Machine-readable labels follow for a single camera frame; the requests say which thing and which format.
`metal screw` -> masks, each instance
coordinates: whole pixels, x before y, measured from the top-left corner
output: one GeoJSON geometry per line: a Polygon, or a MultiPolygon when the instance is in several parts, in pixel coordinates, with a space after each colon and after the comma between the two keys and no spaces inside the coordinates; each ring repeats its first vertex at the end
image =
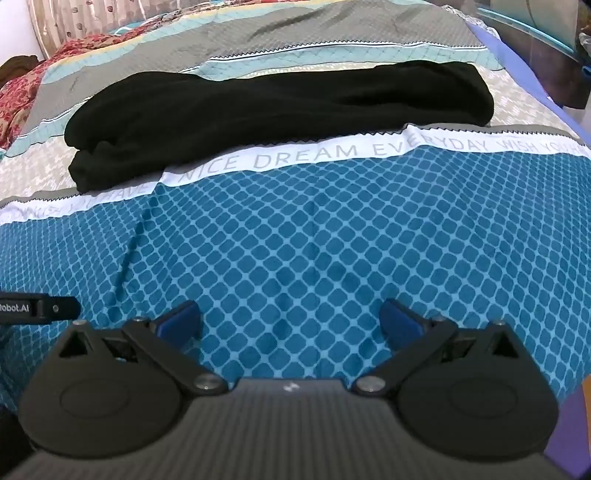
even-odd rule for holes
{"type": "Polygon", "coordinates": [[[368,375],[357,380],[356,385],[362,392],[374,393],[382,390],[386,386],[386,382],[380,377],[368,375]]]}
{"type": "Polygon", "coordinates": [[[223,379],[215,374],[201,374],[193,384],[199,390],[215,390],[223,385],[223,379]]]}

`blue diamond pattern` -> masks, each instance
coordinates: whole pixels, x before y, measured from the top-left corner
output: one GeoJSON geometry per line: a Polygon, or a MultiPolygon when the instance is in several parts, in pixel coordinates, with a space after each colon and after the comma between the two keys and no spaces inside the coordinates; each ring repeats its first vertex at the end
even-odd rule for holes
{"type": "MultiPolygon", "coordinates": [[[[559,398],[591,372],[591,168],[454,153],[235,172],[0,227],[0,288],[71,294],[96,327],[196,300],[186,353],[230,382],[354,377],[390,356],[383,299],[463,326],[504,317],[559,398]]],[[[3,328],[14,408],[65,323],[3,328]]]]}

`folded black clothing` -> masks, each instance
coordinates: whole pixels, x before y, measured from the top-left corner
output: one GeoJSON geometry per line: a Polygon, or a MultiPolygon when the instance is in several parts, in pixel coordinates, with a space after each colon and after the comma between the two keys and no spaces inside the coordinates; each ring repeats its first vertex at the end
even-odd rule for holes
{"type": "Polygon", "coordinates": [[[493,107],[476,68],[455,61],[221,82],[142,72],[88,100],[64,136],[79,150],[70,174],[86,193],[249,145],[395,131],[408,123],[485,126],[493,107]]]}

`bed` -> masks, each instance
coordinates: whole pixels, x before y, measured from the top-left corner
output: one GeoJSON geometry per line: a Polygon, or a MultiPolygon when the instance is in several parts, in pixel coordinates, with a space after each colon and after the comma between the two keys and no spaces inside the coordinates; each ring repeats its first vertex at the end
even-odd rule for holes
{"type": "MultiPolygon", "coordinates": [[[[75,296],[96,327],[195,300],[204,330],[185,351],[229,382],[349,382],[392,355],[377,311],[395,297],[463,326],[504,319],[558,399],[573,392],[591,372],[590,137],[496,32],[418,0],[202,10],[47,66],[0,160],[0,289],[75,296]],[[250,146],[94,194],[69,176],[67,121],[135,72],[221,81],[416,59],[474,64],[490,126],[250,146]]],[[[3,404],[66,327],[2,328],[3,404]]]]}

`white stripe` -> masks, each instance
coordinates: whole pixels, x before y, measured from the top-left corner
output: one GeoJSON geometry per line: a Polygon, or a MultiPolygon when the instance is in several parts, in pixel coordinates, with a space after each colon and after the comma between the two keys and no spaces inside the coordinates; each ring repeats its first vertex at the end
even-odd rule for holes
{"type": "MultiPolygon", "coordinates": [[[[347,40],[347,41],[326,41],[326,42],[319,42],[319,43],[305,43],[299,45],[293,45],[289,47],[281,47],[276,48],[275,50],[265,50],[259,52],[251,52],[251,53],[239,53],[234,54],[232,56],[221,56],[221,57],[209,57],[208,61],[224,61],[224,62],[232,62],[237,60],[244,60],[248,58],[256,58],[256,57],[264,57],[266,55],[273,55],[279,52],[286,52],[286,51],[297,51],[297,50],[307,50],[310,48],[319,48],[319,47],[367,47],[367,48],[384,48],[384,47],[404,47],[404,48],[419,48],[419,47],[436,47],[436,48],[443,48],[445,50],[453,50],[453,51],[487,51],[486,46],[479,46],[479,47],[469,47],[469,46],[462,46],[462,47],[450,47],[448,45],[444,45],[442,43],[436,42],[427,42],[427,41],[415,41],[410,43],[393,43],[393,42],[363,42],[363,41],[355,41],[355,40],[347,40]]],[[[188,67],[181,72],[186,72],[187,70],[194,70],[196,67],[188,67]]]]}
{"type": "MultiPolygon", "coordinates": [[[[450,151],[497,153],[516,151],[539,155],[566,153],[591,159],[591,150],[575,140],[550,134],[455,132],[441,128],[420,129],[409,125],[396,134],[359,134],[315,143],[251,147],[216,157],[185,173],[165,171],[160,183],[170,187],[234,171],[262,173],[297,164],[323,163],[354,158],[388,158],[404,155],[420,145],[450,151]]],[[[113,189],[99,194],[60,200],[11,202],[0,209],[0,225],[27,220],[57,218],[82,212],[101,203],[128,200],[154,191],[157,181],[113,189]]]]}
{"type": "Polygon", "coordinates": [[[139,5],[139,10],[142,12],[142,16],[144,17],[144,20],[147,20],[148,17],[146,17],[146,12],[145,12],[144,6],[142,4],[142,0],[139,0],[138,5],[139,5]]]}

